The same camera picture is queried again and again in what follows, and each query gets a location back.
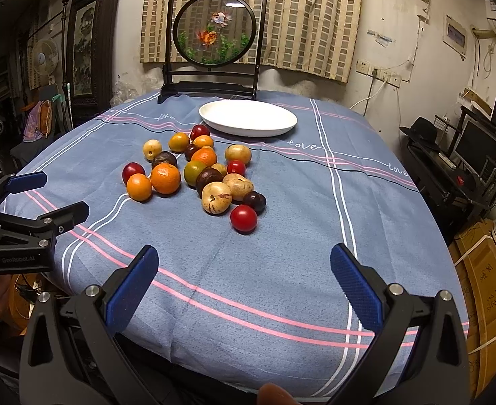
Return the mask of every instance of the goldfish embroidery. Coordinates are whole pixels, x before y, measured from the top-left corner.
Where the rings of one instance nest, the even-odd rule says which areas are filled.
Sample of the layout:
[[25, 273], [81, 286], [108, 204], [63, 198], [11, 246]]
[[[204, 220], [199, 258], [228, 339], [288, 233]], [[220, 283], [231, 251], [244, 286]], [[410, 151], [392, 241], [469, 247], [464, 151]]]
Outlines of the goldfish embroidery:
[[225, 27], [227, 26], [227, 21], [231, 21], [233, 17], [231, 17], [230, 14], [224, 13], [224, 12], [214, 12], [211, 15], [211, 21], [216, 23], [220, 27]]
[[209, 32], [208, 30], [198, 31], [196, 32], [196, 36], [204, 47], [213, 45], [217, 39], [217, 33]]

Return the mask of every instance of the white plate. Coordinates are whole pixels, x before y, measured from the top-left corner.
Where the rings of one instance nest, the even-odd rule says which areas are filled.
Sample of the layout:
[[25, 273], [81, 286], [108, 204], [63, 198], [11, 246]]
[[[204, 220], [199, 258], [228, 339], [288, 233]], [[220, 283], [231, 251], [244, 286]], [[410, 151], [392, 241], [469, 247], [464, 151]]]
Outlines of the white plate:
[[218, 100], [201, 106], [201, 118], [212, 128], [243, 137], [272, 137], [293, 129], [296, 116], [286, 109], [254, 100]]

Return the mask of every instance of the checkered curtain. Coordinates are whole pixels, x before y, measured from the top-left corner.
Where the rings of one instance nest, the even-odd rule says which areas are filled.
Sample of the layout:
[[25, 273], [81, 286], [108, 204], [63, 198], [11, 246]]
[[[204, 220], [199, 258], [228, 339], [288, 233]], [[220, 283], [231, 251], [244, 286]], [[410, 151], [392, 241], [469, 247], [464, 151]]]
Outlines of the checkered curtain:
[[[175, 0], [173, 13], [187, 1]], [[245, 1], [258, 20], [261, 0]], [[165, 62], [167, 6], [168, 0], [143, 2], [141, 62]], [[268, 0], [261, 63], [347, 82], [359, 17], [360, 0]], [[241, 62], [255, 62], [256, 43]], [[175, 50], [172, 61], [183, 61]]]

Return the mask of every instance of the framed picture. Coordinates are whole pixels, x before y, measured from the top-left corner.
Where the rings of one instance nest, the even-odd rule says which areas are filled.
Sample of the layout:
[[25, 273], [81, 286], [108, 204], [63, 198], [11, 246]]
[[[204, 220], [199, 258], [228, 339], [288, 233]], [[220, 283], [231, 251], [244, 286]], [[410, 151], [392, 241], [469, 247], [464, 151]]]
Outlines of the framed picture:
[[117, 3], [118, 0], [72, 0], [66, 38], [66, 81], [70, 82], [74, 126], [109, 109]]

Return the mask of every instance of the red cherry tomato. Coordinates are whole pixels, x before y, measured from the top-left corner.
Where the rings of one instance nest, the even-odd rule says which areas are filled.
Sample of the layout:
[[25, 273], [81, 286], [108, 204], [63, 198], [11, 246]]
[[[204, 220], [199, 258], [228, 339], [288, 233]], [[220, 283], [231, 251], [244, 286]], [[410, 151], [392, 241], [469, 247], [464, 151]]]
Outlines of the red cherry tomato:
[[244, 176], [246, 173], [246, 165], [240, 160], [230, 161], [227, 165], [227, 173], [238, 173]]
[[124, 169], [122, 169], [122, 180], [124, 181], [124, 184], [126, 185], [130, 177], [136, 173], [142, 173], [145, 175], [145, 169], [143, 169], [143, 166], [138, 163], [128, 163], [124, 166]]
[[246, 204], [237, 206], [231, 212], [230, 218], [233, 228], [241, 233], [250, 232], [257, 225], [257, 213]]
[[189, 135], [189, 139], [194, 141], [197, 137], [201, 137], [202, 135], [211, 135], [211, 132], [205, 125], [195, 125], [192, 128], [192, 133]]

